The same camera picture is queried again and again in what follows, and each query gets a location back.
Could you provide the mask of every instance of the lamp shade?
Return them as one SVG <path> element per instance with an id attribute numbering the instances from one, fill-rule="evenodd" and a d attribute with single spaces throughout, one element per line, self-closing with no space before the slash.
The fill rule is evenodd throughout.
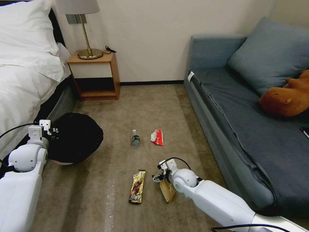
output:
<path id="1" fill-rule="evenodd" d="M 56 0 L 55 2 L 58 13 L 79 15 L 100 11 L 97 0 Z"/>

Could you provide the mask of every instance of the baseboard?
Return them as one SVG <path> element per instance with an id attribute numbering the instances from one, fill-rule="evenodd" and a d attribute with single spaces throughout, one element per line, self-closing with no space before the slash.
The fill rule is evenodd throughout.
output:
<path id="1" fill-rule="evenodd" d="M 157 85 L 157 84 L 183 84 L 183 80 L 151 81 L 151 82 L 120 82 L 121 86 L 125 86 L 125 85 Z"/>

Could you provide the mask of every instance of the plastic water bottle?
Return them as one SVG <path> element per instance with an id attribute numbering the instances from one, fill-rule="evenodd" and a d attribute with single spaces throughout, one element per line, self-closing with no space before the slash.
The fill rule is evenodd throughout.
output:
<path id="1" fill-rule="evenodd" d="M 133 146 L 135 147 L 138 147 L 141 144 L 141 140 L 139 136 L 137 135 L 136 130 L 132 131 L 132 143 L 133 143 Z"/>

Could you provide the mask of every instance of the white wall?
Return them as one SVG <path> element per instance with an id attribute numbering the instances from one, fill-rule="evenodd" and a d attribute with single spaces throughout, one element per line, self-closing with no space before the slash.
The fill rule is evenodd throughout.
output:
<path id="1" fill-rule="evenodd" d="M 273 20 L 309 28 L 308 0 L 277 0 L 270 14 Z"/>
<path id="2" fill-rule="evenodd" d="M 121 82 L 182 80 L 192 34 L 249 33 L 274 2 L 98 0 L 101 11 L 86 16 L 86 30 L 91 47 L 117 51 Z M 84 49 L 81 25 L 57 17 L 70 52 Z"/>

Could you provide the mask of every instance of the black cable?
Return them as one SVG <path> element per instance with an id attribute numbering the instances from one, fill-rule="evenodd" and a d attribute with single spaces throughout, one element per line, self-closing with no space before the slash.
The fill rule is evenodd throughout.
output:
<path id="1" fill-rule="evenodd" d="M 12 128 L 12 129 L 9 129 L 8 131 L 6 131 L 6 132 L 4 132 L 2 135 L 0 135 L 0 139 L 1 139 L 3 136 L 5 136 L 7 133 L 11 132 L 12 130 L 15 130 L 15 129 L 20 128 L 20 127 L 23 127 L 23 126 L 30 126 L 30 125 L 33 125 L 33 124 L 34 124 L 34 123 L 27 123 L 27 124 L 23 124 L 23 125 L 14 127 L 14 128 Z M 2 159 L 0 159 L 0 163 L 1 163 L 2 165 L 4 165 L 5 167 L 8 167 L 8 166 L 6 165 L 6 163 L 5 163 Z"/>
<path id="2" fill-rule="evenodd" d="M 164 164 L 164 163 L 166 163 L 167 161 L 169 161 L 169 160 L 171 160 L 171 159 L 181 160 L 181 161 L 184 162 L 184 163 L 188 166 L 188 168 L 191 170 L 189 164 L 188 164 L 186 161 L 184 161 L 183 159 L 178 158 L 178 157 L 171 157 L 171 158 L 168 158 L 167 160 L 165 160 L 164 162 L 162 162 L 161 164 L 158 165 L 158 169 L 161 169 L 161 165 Z"/>
<path id="3" fill-rule="evenodd" d="M 105 53 L 105 54 L 107 54 L 107 55 L 108 55 L 108 54 L 111 54 L 111 53 L 116 53 L 116 51 L 110 49 L 108 46 L 105 46 L 105 49 L 109 51 L 109 53 L 103 52 L 103 53 Z"/>
<path id="4" fill-rule="evenodd" d="M 285 232 L 290 232 L 286 229 L 283 229 L 278 226 L 268 225 L 268 224 L 242 224 L 242 225 L 234 225 L 234 226 L 226 226 L 226 227 L 212 227 L 211 231 L 218 232 L 217 230 L 223 230 L 223 229 L 235 229 L 235 228 L 242 228 L 242 227 L 271 227 L 275 229 L 279 229 Z"/>

